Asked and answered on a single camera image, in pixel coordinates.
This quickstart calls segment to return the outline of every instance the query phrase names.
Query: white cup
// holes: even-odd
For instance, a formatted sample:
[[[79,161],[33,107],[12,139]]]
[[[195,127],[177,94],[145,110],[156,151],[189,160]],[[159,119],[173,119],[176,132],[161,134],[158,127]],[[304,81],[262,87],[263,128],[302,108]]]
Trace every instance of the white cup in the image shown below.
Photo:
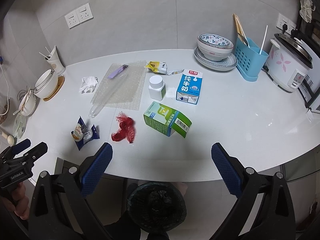
[[[47,60],[47,62],[56,71],[56,75],[58,76],[62,75],[62,73],[66,70],[66,68],[61,64],[56,46],[54,46],[49,56],[50,58]]]

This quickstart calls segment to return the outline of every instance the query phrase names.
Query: power cord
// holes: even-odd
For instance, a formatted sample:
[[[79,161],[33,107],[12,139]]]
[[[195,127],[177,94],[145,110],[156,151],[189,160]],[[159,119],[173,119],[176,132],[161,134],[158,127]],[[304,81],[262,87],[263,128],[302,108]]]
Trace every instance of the power cord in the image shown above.
[[[4,71],[3,71],[3,68],[2,68],[2,64],[3,63],[3,58],[0,56],[0,68],[1,68],[1,71],[3,73],[3,76],[4,76],[4,79],[5,81],[7,82],[7,86],[8,86],[8,95],[7,95],[7,111],[4,113],[4,114],[0,114],[0,116],[2,115],[6,115],[9,111],[9,84],[8,84],[8,81],[7,81],[7,78],[5,77],[5,74],[4,74]]]

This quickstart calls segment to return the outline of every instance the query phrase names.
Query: medicine box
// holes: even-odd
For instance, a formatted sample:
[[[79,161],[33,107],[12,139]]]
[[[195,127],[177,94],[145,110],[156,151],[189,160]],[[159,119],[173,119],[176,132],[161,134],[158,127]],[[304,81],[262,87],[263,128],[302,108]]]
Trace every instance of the medicine box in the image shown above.
[[[177,131],[185,138],[192,124],[183,113],[158,102],[153,102],[149,106],[143,114],[143,118],[148,126],[166,136],[170,136],[174,131]]]

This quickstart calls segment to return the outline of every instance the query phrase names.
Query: purple utility knife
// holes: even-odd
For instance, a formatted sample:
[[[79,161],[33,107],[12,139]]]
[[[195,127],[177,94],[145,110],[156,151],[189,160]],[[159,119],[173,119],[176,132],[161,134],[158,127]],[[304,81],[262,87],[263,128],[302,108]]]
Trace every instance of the purple utility knife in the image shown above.
[[[122,65],[120,68],[118,68],[117,70],[113,71],[110,75],[108,75],[108,78],[109,79],[114,78],[116,75],[124,71],[127,67],[128,65]]]

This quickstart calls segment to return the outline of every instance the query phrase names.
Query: human hand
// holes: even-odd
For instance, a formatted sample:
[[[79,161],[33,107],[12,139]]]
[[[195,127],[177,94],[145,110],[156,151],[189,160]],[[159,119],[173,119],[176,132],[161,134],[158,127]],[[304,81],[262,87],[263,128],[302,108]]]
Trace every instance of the human hand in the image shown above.
[[[27,220],[29,218],[30,209],[28,207],[29,199],[26,196],[26,186],[23,182],[18,184],[18,187],[12,191],[12,198],[17,201],[17,205],[14,206],[10,200],[0,197],[7,210],[14,212],[22,220]]]

